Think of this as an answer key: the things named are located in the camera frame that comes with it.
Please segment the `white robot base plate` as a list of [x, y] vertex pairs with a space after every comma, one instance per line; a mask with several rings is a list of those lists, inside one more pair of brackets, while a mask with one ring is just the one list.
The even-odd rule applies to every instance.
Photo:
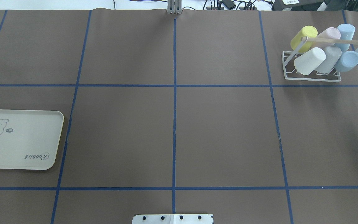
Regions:
[[138, 214], [132, 224], [213, 224], [212, 214]]

